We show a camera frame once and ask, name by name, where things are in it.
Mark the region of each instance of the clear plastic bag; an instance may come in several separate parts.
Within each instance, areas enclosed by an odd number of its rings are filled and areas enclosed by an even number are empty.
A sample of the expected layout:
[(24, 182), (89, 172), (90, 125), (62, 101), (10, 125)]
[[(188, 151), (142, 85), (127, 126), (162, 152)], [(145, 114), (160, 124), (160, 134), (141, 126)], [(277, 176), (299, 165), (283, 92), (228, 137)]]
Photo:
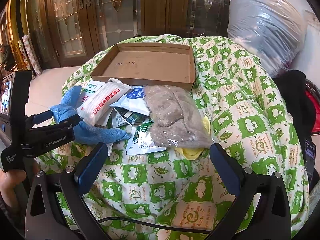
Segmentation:
[(123, 84), (118, 79), (110, 78), (92, 97), (77, 108), (77, 113), (88, 125), (94, 126), (110, 108), (110, 105), (129, 90), (131, 90), (129, 85)]
[(228, 37), (261, 58), (271, 77), (301, 50), (306, 22), (288, 0), (231, 0)]
[(154, 121), (148, 132), (155, 146), (210, 148), (213, 141), (189, 92), (174, 86), (146, 86), (144, 99)]

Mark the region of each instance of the white packet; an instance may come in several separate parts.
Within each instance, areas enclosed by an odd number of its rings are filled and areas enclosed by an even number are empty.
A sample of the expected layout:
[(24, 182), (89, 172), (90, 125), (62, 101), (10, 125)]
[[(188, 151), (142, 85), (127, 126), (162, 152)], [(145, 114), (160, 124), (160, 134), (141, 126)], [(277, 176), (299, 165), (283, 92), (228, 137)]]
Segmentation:
[(77, 108), (77, 113), (88, 124), (94, 126), (110, 108), (110, 105), (131, 89), (120, 80), (110, 78), (92, 97)]
[(147, 154), (166, 150), (165, 147), (154, 146), (150, 133), (147, 134), (151, 124), (152, 122), (132, 126), (132, 137), (128, 140), (125, 149), (127, 155)]
[(111, 113), (112, 128), (118, 128), (124, 124), (127, 124), (126, 121), (122, 118), (116, 110)]
[(121, 107), (131, 112), (149, 115), (150, 111), (143, 100), (143, 96), (143, 87), (132, 86), (132, 90), (129, 93), (123, 95), (118, 101), (110, 106)]
[(100, 117), (100, 119), (97, 121), (97, 125), (101, 125), (101, 126), (107, 126), (109, 117), (111, 115), (111, 112), (113, 110), (113, 107), (110, 107), (103, 116)]
[(78, 102), (76, 104), (76, 109), (81, 106), (86, 100), (93, 96), (95, 92), (98, 91), (100, 87), (102, 87), (105, 82), (90, 80), (84, 90), (81, 92)]
[(108, 157), (111, 156), (111, 153), (112, 153), (112, 146), (113, 146), (113, 143), (107, 143), (107, 147), (108, 147)]

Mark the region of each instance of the plastic bag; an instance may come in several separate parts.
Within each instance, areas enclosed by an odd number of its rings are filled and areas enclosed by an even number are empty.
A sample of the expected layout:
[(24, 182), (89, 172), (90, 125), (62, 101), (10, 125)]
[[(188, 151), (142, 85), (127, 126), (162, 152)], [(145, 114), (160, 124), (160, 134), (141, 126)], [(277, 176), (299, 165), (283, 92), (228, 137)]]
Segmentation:
[(110, 108), (110, 105), (129, 90), (131, 90), (129, 85), (123, 84), (115, 78), (110, 78), (94, 93), (94, 96), (88, 98), (77, 108), (77, 113), (88, 125), (94, 126)]
[(135, 125), (136, 122), (144, 115), (129, 111), (124, 108), (115, 107), (115, 111), (122, 117), (122, 119), (129, 125)]
[(99, 90), (100, 87), (102, 87), (105, 84), (105, 82), (100, 82), (96, 80), (90, 80), (87, 86), (83, 89), (81, 92), (78, 102), (76, 104), (76, 108), (81, 106), (86, 100), (88, 100), (90, 97), (94, 95), (95, 92)]
[(123, 95), (118, 101), (110, 106), (121, 107), (131, 112), (149, 115), (150, 112), (143, 100), (143, 95), (143, 87), (133, 86), (128, 94)]
[(144, 99), (154, 121), (149, 133), (156, 146), (210, 148), (213, 141), (189, 92), (173, 86), (144, 89)]
[(152, 122), (132, 127), (132, 137), (128, 140), (125, 149), (127, 155), (147, 154), (166, 150), (165, 147), (154, 146), (154, 142), (147, 132), (150, 125), (152, 125)]
[(287, 0), (230, 0), (228, 37), (261, 58), (271, 77), (303, 47), (306, 22)]

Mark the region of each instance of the green and white blanket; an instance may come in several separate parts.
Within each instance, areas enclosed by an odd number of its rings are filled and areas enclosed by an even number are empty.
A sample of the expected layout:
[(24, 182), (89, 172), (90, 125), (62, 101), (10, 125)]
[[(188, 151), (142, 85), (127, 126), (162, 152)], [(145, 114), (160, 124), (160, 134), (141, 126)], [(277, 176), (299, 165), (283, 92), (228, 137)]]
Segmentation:
[[(190, 45), (196, 62), (192, 96), (200, 113), (212, 123), (212, 138), (243, 167), (271, 175), (279, 171), (286, 185), (292, 218), (292, 236), (308, 215), (308, 177), (292, 116), (260, 60), (224, 37), (181, 39), (162, 35), (123, 42), (166, 42)], [(85, 86), (90, 73), (109, 49), (98, 53), (66, 81), (64, 94), (74, 85)], [(188, 161), (168, 148), (147, 155), (127, 156), (125, 141), (113, 144), (89, 194), (83, 198), (95, 218), (130, 218), (184, 228), (212, 230), (231, 206), (230, 195), (205, 150)], [(92, 146), (75, 142), (37, 158), (46, 173), (76, 165)], [(62, 193), (60, 204), (72, 229), (76, 225)], [(239, 227), (245, 229), (259, 195)], [(103, 228), (112, 239), (204, 239), (206, 235), (158, 230), (123, 221), (107, 221)]]

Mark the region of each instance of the yellow cloth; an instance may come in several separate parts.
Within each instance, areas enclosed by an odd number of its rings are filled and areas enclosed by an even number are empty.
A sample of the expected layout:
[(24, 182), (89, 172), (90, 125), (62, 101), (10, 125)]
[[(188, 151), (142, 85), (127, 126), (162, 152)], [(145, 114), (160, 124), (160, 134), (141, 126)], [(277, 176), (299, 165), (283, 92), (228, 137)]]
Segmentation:
[[(202, 119), (205, 129), (207, 130), (208, 134), (210, 134), (210, 120), (207, 116)], [(196, 160), (200, 154), (204, 151), (204, 148), (198, 149), (188, 149), (188, 148), (175, 148), (177, 152), (182, 154), (187, 160), (193, 161)]]

